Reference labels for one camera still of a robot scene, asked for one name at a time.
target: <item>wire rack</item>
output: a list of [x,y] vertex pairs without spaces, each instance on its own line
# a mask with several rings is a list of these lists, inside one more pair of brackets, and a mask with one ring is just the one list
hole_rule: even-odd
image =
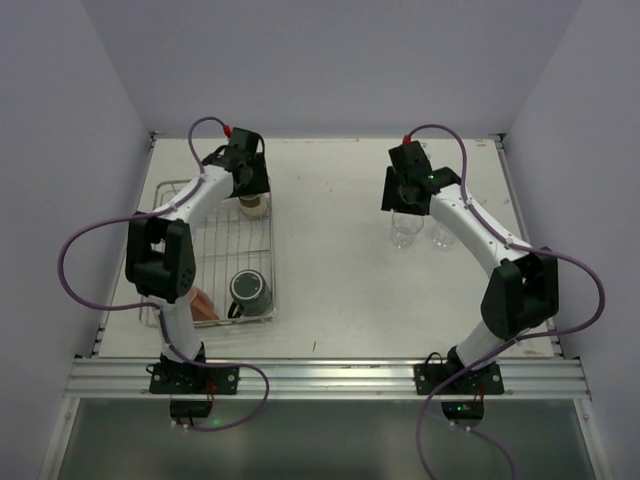
[[[188,180],[161,182],[156,187],[153,208],[167,203]],[[224,201],[192,232],[196,260],[194,285],[202,289],[213,301],[219,320],[195,322],[196,327],[235,325],[247,322],[263,322],[275,315],[276,282],[273,252],[272,212],[269,194],[263,196],[267,213],[260,218],[245,215],[237,198]],[[260,272],[271,290],[271,309],[259,317],[228,318],[227,312],[233,299],[229,282],[241,270]],[[141,308],[140,322],[157,326],[158,319],[149,308]]]

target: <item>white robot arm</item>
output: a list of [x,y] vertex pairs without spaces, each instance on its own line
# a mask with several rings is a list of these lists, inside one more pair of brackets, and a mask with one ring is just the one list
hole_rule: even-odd
[[[172,202],[179,202],[189,192],[192,192],[196,188],[198,179],[201,179],[202,182],[195,195],[172,212],[161,215],[158,218],[169,222],[180,221],[197,227],[204,222],[205,217],[214,208],[233,194],[234,182],[232,173],[220,166],[206,165],[204,173],[183,187]],[[154,212],[164,209],[166,209],[166,205],[161,205]],[[183,294],[176,298],[174,303],[168,302],[165,298],[154,297],[153,295],[151,297],[162,309],[167,334],[173,345],[188,358],[196,358],[202,343],[196,334],[188,294]],[[163,347],[162,354],[172,361],[182,361],[168,345]]]
[[403,143],[389,155],[393,166],[387,169],[382,209],[433,216],[462,241],[490,279],[480,308],[482,320],[449,351],[445,368],[431,369],[436,378],[430,383],[437,384],[557,313],[557,260],[509,248],[509,243],[528,244],[474,203],[489,225],[509,239],[499,243],[469,211],[460,177],[447,167],[434,171],[419,142]]
[[[203,160],[202,173],[169,204],[154,211],[166,213],[129,224],[127,279],[141,295],[160,305],[166,336],[190,360],[205,358],[188,298],[196,270],[190,227],[200,225],[229,197],[269,191],[264,154],[257,152],[261,141],[255,132],[234,128],[229,144]],[[153,248],[161,242],[163,251]],[[161,360],[183,363],[168,345],[163,347]]]

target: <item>black mug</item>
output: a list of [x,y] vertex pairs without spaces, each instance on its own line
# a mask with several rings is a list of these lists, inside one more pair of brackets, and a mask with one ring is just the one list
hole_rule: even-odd
[[227,317],[259,317],[271,308],[271,290],[260,272],[242,270],[236,273],[229,284],[233,303]]

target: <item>clear glass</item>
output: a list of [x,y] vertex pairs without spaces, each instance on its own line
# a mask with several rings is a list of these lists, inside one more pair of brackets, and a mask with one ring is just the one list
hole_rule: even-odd
[[397,248],[408,248],[424,227],[424,217],[394,212],[391,216],[391,243]]
[[451,248],[458,241],[458,239],[453,234],[453,232],[445,227],[442,223],[436,222],[436,224],[431,229],[431,241],[436,247],[442,248],[444,250]]

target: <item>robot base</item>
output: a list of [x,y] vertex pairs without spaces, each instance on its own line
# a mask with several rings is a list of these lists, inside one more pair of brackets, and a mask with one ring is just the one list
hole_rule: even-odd
[[[194,359],[205,362],[204,345]],[[174,362],[164,355],[160,362],[147,367],[151,374],[149,393],[155,395],[235,395],[238,390],[238,367],[203,368]],[[208,400],[171,400],[170,414],[174,419],[204,418],[212,402]]]
[[[413,379],[418,395],[429,395],[438,385],[463,368],[462,364],[458,364],[452,358],[448,358],[446,362],[442,363],[429,363],[430,358],[431,355],[426,362],[413,366]],[[482,395],[502,395],[504,393],[502,375],[497,363],[493,362],[467,373],[443,388],[439,395],[477,395],[478,393],[482,393]]]

